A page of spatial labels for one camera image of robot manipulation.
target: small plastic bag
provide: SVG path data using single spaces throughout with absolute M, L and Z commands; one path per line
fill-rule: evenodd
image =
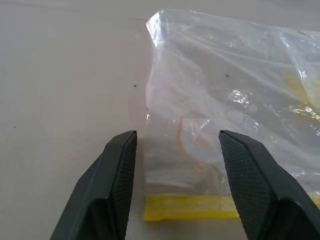
M 238 216 L 220 130 L 262 142 L 320 206 L 320 33 L 185 10 L 147 28 L 144 219 Z

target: clear plastic bag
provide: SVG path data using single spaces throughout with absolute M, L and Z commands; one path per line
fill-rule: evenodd
M 320 33 L 185 10 L 147 28 L 145 220 L 237 216 L 219 130 L 262 142 L 319 204 Z

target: plastic bag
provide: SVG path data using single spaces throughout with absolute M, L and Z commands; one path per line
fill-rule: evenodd
M 219 130 L 262 142 L 320 206 L 320 33 L 162 10 L 146 85 L 146 221 L 238 216 Z

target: white tabletop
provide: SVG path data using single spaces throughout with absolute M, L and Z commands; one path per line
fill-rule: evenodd
M 143 129 L 160 8 L 320 31 L 318 0 L 0 0 L 1 240 L 49 239 L 104 145 Z M 126 239 L 246 239 L 238 219 L 144 223 L 143 181 L 140 140 Z

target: yellow object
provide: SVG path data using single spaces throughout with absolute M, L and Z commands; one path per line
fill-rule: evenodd
M 310 197 L 320 208 L 320 195 Z M 147 195 L 144 220 L 187 220 L 187 219 L 228 219 L 238 218 L 231 196 L 219 195 Z

